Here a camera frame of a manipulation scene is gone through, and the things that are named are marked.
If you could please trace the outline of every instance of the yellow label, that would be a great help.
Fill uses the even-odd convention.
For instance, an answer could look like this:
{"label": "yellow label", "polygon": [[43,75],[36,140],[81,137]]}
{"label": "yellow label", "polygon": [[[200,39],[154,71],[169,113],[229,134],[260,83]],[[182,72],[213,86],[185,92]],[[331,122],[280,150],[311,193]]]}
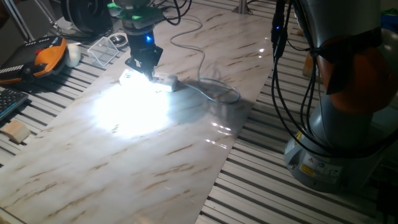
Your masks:
{"label": "yellow label", "polygon": [[296,138],[297,138],[298,140],[300,140],[301,135],[302,135],[302,133],[301,133],[301,131],[299,131],[298,134],[296,135]]}
{"label": "yellow label", "polygon": [[303,171],[304,173],[313,176],[313,173],[315,172],[314,169],[312,169],[311,167],[305,165],[305,164],[301,164],[300,166],[300,170]]}

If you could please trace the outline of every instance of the metal pole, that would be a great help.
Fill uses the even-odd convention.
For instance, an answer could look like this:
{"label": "metal pole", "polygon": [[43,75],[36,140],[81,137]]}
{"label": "metal pole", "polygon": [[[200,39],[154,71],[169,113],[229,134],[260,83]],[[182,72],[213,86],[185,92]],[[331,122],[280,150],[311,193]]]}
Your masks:
{"label": "metal pole", "polygon": [[41,0],[35,0],[35,2],[37,4],[37,6],[39,7],[39,9],[43,12],[43,14],[50,21],[51,25],[59,32],[60,27],[57,24],[57,20],[53,17],[53,15],[49,11],[49,9],[45,6],[45,4]]}
{"label": "metal pole", "polygon": [[17,6],[14,4],[13,0],[2,0],[4,7],[7,9],[8,13],[10,14],[10,17],[12,17],[12,20],[16,24],[19,33],[21,34],[22,38],[26,42],[31,42],[34,39],[32,33],[30,32],[29,28],[27,27],[24,19],[22,18],[21,14],[18,11]]}
{"label": "metal pole", "polygon": [[233,12],[239,13],[239,14],[252,14],[251,12],[248,11],[246,8],[247,0],[239,0],[239,6],[236,7]]}

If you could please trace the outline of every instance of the black cable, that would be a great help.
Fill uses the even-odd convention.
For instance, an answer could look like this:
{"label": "black cable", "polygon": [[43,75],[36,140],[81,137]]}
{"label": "black cable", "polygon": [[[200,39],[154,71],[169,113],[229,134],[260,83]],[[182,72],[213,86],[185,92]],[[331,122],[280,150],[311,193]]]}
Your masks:
{"label": "black cable", "polygon": [[303,101],[302,101],[301,107],[300,107],[300,121],[301,121],[301,125],[303,126],[304,129],[306,129],[305,123],[304,123],[304,106],[305,106],[305,102],[307,100],[308,93],[310,92],[310,89],[311,89],[312,79],[313,79],[313,75],[311,75],[310,83],[308,84],[307,90],[305,91],[304,98],[303,98]]}
{"label": "black cable", "polygon": [[297,139],[296,135],[293,134],[293,132],[286,125],[285,119],[282,117],[282,115],[281,115],[281,113],[279,111],[279,108],[277,106],[276,99],[275,99],[275,83],[276,83],[276,81],[278,81],[278,79],[277,79],[277,76],[278,76],[278,71],[277,71],[278,61],[279,61],[279,58],[276,58],[275,62],[274,62],[274,72],[272,74],[272,81],[271,81],[271,98],[272,98],[272,102],[274,104],[276,113],[277,113],[277,115],[278,115],[278,117],[280,119],[280,122],[282,122],[284,128],[289,133],[289,135],[295,140],[295,142],[297,142],[297,144],[299,144],[305,150],[307,150],[308,152],[310,152],[310,153],[312,153],[312,154],[314,154],[316,156],[322,156],[322,157],[326,157],[326,158],[334,158],[335,156],[328,156],[328,155],[320,154],[320,153],[315,152],[315,151],[311,150],[310,148],[308,148],[299,139]]}
{"label": "black cable", "polygon": [[154,6],[154,8],[157,8],[159,6],[161,6],[163,3],[167,2],[168,0],[163,0],[161,3],[158,3]]}
{"label": "black cable", "polygon": [[[360,159],[360,158],[365,158],[365,157],[372,156],[372,155],[374,155],[374,154],[376,154],[376,153],[382,152],[383,150],[387,149],[391,144],[393,144],[394,142],[397,141],[397,139],[398,139],[398,129],[396,129],[396,130],[395,130],[392,134],[390,134],[388,137],[384,138],[383,140],[381,140],[381,141],[379,141],[379,142],[377,142],[377,143],[375,143],[375,144],[372,144],[371,146],[362,147],[362,148],[357,148],[357,149],[354,149],[354,150],[351,150],[351,151],[343,151],[343,150],[339,150],[339,149],[336,149],[336,148],[332,148],[332,147],[324,146],[324,145],[320,144],[318,141],[314,140],[314,139],[311,138],[306,132],[304,132],[304,131],[302,130],[302,128],[301,128],[301,127],[297,124],[297,122],[294,120],[293,116],[291,115],[289,109],[287,108],[287,106],[286,106],[286,104],[285,104],[285,101],[284,101],[284,99],[283,99],[282,93],[281,93],[281,91],[280,91],[279,79],[278,79],[278,74],[277,74],[277,64],[278,64],[279,58],[281,58],[281,56],[282,56],[282,54],[283,54],[284,45],[286,44],[286,41],[287,41],[287,24],[288,24],[288,22],[289,22],[289,14],[290,14],[290,8],[291,8],[292,2],[294,2],[294,0],[291,0],[291,1],[290,1],[290,4],[289,4],[288,17],[287,17],[287,19],[286,19],[286,24],[285,24],[285,27],[284,27],[285,35],[281,35],[281,36],[279,37],[279,41],[278,41],[278,44],[277,44],[277,48],[276,48],[276,50],[274,50],[274,55],[276,55],[276,57],[275,57],[275,59],[274,59],[274,72],[273,72],[272,84],[271,84],[272,102],[273,102],[273,104],[274,104],[274,107],[275,107],[275,110],[276,110],[276,112],[277,112],[277,114],[278,114],[278,117],[279,117],[279,119],[281,120],[282,124],[284,125],[285,129],[288,131],[288,133],[291,135],[291,137],[297,142],[297,144],[301,145],[301,146],[302,146],[305,150],[307,150],[308,152],[310,152],[310,153],[312,153],[312,154],[314,154],[314,155],[322,156],[322,157],[345,158],[345,159]],[[300,10],[302,10],[302,9],[300,8],[301,6],[300,6],[300,5],[296,5],[296,6],[295,6],[295,8],[296,8],[296,10],[298,11],[298,13],[302,13],[302,14],[303,14],[303,12],[300,11]],[[308,34],[308,35],[307,35],[307,39],[309,39],[309,40],[308,40],[308,44],[310,44],[310,46],[311,46],[312,49],[315,49],[315,48],[314,48],[314,44],[313,44],[313,42],[312,42],[312,40],[311,40],[311,37],[309,36],[309,30],[308,30],[306,27],[304,27],[304,30],[303,30],[303,31],[304,31],[306,34]],[[329,153],[330,156],[329,156],[329,155],[325,155],[325,154],[320,154],[320,153],[318,153],[318,152],[315,152],[315,151],[309,149],[306,145],[304,145],[302,142],[300,142],[299,139],[297,139],[296,136],[290,131],[290,129],[287,127],[287,125],[286,125],[286,123],[285,123],[285,121],[284,121],[284,119],[283,119],[283,117],[282,117],[282,115],[281,115],[281,113],[280,113],[280,111],[279,111],[279,109],[278,109],[278,106],[277,106],[277,103],[276,103],[276,100],[275,100],[275,90],[274,90],[275,84],[276,84],[276,89],[277,89],[277,91],[278,91],[279,99],[280,99],[280,101],[281,101],[281,103],[282,103],[282,106],[284,107],[284,109],[285,109],[285,111],[286,111],[288,117],[290,118],[291,122],[294,123],[294,125],[297,127],[297,129],[298,129],[308,140],[310,140],[312,143],[316,144],[317,146],[319,146],[320,148],[322,148],[324,151],[326,151],[327,153]],[[342,156],[337,156],[336,153],[335,153],[336,151],[339,151],[339,154],[342,155]]]}
{"label": "black cable", "polygon": [[177,26],[177,25],[179,25],[180,24],[180,22],[181,22],[181,12],[180,12],[180,8],[178,7],[178,3],[177,3],[177,0],[174,0],[174,5],[175,5],[175,9],[177,10],[177,17],[176,17],[176,19],[178,19],[178,21],[176,22],[176,23],[174,23],[174,22],[172,22],[171,20],[172,19],[170,19],[170,18],[167,18],[167,17],[165,17],[165,16],[163,16],[163,19],[164,20],[166,20],[169,24],[172,24],[173,26]]}
{"label": "black cable", "polygon": [[289,40],[289,39],[287,39],[287,42],[289,43],[289,45],[290,45],[294,50],[298,50],[298,51],[310,51],[310,50],[311,50],[311,48],[307,48],[307,49],[299,49],[299,48],[296,48],[296,47],[294,47],[294,46],[290,43],[290,40]]}
{"label": "black cable", "polygon": [[248,4],[253,3],[253,2],[262,2],[262,3],[266,3],[266,2],[264,2],[264,1],[252,0],[252,1],[248,1],[248,2],[246,3],[246,7],[248,6]]}
{"label": "black cable", "polygon": [[[179,18],[181,18],[181,17],[183,17],[183,16],[185,16],[186,14],[187,14],[187,12],[190,10],[190,8],[191,8],[191,4],[192,4],[192,0],[189,0],[189,4],[188,4],[188,7],[187,7],[187,10],[185,10],[185,12],[183,13],[183,14],[181,14],[181,16],[179,17]],[[174,19],[178,19],[178,16],[177,17],[172,17],[172,18],[167,18],[168,20],[174,20]]]}
{"label": "black cable", "polygon": [[180,9],[182,9],[182,8],[185,6],[185,4],[187,3],[187,1],[188,1],[188,0],[185,0],[184,3],[182,4],[182,6],[178,6],[178,7],[179,7]]}
{"label": "black cable", "polygon": [[310,86],[311,86],[311,93],[310,96],[308,97],[308,106],[307,106],[307,129],[308,132],[310,134],[313,135],[312,131],[311,131],[311,125],[310,125],[310,110],[311,110],[311,103],[312,103],[312,98],[313,98],[313,93],[314,93],[314,89],[315,89],[315,83],[317,82],[317,58],[316,57],[312,57],[313,60],[313,65],[312,65],[312,74],[311,74],[311,82],[310,82]]}

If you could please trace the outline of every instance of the warning label sticker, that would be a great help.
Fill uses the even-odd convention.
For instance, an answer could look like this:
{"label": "warning label sticker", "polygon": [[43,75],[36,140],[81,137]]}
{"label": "warning label sticker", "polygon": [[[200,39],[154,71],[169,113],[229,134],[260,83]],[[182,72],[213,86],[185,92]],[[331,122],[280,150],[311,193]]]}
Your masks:
{"label": "warning label sticker", "polygon": [[297,135],[296,135],[296,138],[297,138],[298,140],[300,140],[301,135],[302,135],[302,133],[301,133],[301,131],[299,131],[299,132],[297,133]]}
{"label": "warning label sticker", "polygon": [[334,166],[306,153],[300,170],[314,179],[334,184],[338,180],[343,167]]}

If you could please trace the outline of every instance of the small wooden block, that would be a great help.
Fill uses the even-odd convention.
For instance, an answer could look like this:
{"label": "small wooden block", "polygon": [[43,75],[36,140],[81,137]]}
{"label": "small wooden block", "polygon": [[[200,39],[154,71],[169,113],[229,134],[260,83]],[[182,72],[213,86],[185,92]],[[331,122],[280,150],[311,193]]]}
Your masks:
{"label": "small wooden block", "polygon": [[[303,67],[303,76],[311,78],[312,76],[312,67],[313,67],[313,60],[311,54],[308,53],[307,58],[305,59],[304,67]],[[317,81],[322,82],[322,79],[319,78],[317,74]]]}
{"label": "small wooden block", "polygon": [[21,143],[27,136],[30,135],[30,130],[19,121],[11,121],[3,130],[11,140],[16,143]]}
{"label": "small wooden block", "polygon": [[302,30],[298,30],[298,31],[297,31],[297,35],[299,35],[299,36],[302,36],[302,37],[303,37],[303,36],[304,36],[304,33],[303,33],[303,31],[302,31]]}

